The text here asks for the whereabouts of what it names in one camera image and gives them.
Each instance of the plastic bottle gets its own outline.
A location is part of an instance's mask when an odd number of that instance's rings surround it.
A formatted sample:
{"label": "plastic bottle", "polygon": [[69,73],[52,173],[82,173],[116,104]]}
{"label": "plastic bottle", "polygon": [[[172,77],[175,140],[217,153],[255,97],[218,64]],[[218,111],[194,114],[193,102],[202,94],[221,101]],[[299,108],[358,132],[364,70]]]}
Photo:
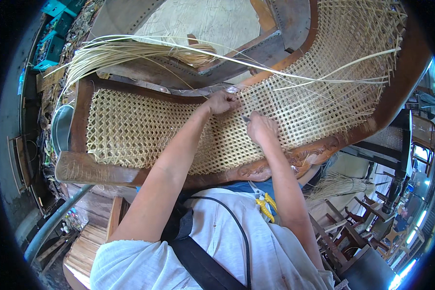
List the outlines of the plastic bottle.
{"label": "plastic bottle", "polygon": [[21,72],[21,75],[19,76],[19,84],[17,86],[17,94],[21,95],[23,93],[23,86],[24,86],[24,72],[25,69]]}

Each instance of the hand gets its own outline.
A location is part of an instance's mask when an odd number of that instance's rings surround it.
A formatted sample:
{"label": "hand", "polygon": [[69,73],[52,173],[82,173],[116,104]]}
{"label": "hand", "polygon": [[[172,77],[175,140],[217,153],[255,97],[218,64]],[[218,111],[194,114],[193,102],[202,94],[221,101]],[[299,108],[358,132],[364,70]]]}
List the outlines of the hand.
{"label": "hand", "polygon": [[269,144],[279,144],[277,122],[253,111],[247,123],[247,134],[263,150]]}
{"label": "hand", "polygon": [[218,115],[240,107],[240,102],[235,98],[235,95],[224,90],[211,93],[208,97],[209,99],[202,106],[208,106],[211,109],[211,114]]}

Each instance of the teal plastic crate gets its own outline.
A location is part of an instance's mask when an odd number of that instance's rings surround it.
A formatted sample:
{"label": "teal plastic crate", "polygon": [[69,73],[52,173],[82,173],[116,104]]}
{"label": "teal plastic crate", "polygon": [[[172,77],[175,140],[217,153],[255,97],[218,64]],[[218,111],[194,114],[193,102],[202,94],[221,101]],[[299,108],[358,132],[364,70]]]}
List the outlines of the teal plastic crate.
{"label": "teal plastic crate", "polygon": [[86,1],[87,0],[72,0],[68,5],[66,5],[64,12],[68,13],[72,17],[76,17]]}
{"label": "teal plastic crate", "polygon": [[63,46],[64,40],[57,35],[53,35],[46,41],[37,44],[33,62],[34,69],[45,71],[47,68],[57,65],[60,62]]}
{"label": "teal plastic crate", "polygon": [[66,12],[62,12],[60,15],[56,16],[52,21],[50,21],[47,26],[45,26],[47,35],[40,41],[44,42],[54,35],[58,35],[61,38],[65,38],[66,33],[70,29],[73,18]]}
{"label": "teal plastic crate", "polygon": [[56,17],[63,12],[71,0],[47,0],[40,11],[50,16]]}

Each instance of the yellow pruning shears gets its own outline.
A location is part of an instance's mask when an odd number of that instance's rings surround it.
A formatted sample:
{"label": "yellow pruning shears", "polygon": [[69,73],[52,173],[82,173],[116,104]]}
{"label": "yellow pruning shears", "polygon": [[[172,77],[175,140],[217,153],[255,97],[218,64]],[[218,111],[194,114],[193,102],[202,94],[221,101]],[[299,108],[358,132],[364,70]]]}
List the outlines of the yellow pruning shears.
{"label": "yellow pruning shears", "polygon": [[272,199],[272,197],[269,196],[268,193],[264,193],[263,195],[263,191],[258,189],[252,181],[249,181],[248,183],[255,192],[256,204],[259,205],[261,212],[264,213],[272,223],[274,223],[274,216],[272,215],[269,205],[271,205],[274,208],[275,212],[278,213],[276,202]]}

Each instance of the unfinished cane weaving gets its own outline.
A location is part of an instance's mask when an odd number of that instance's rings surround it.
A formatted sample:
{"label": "unfinished cane weaving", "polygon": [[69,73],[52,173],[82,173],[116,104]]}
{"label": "unfinished cane weaving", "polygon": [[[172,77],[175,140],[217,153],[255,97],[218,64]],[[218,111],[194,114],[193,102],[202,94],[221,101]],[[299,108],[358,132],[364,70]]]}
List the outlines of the unfinished cane weaving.
{"label": "unfinished cane weaving", "polygon": [[[323,78],[365,56],[396,49],[406,14],[398,2],[321,0],[316,39],[284,72]],[[393,53],[369,58],[325,79],[386,82],[395,68]],[[239,111],[212,116],[200,138],[189,174],[210,174],[263,158],[246,135],[240,115],[257,110],[279,124],[284,150],[346,132],[373,113],[386,84],[307,82],[273,75],[238,93]],[[92,98],[87,152],[97,162],[151,168],[197,105],[100,89]]]}

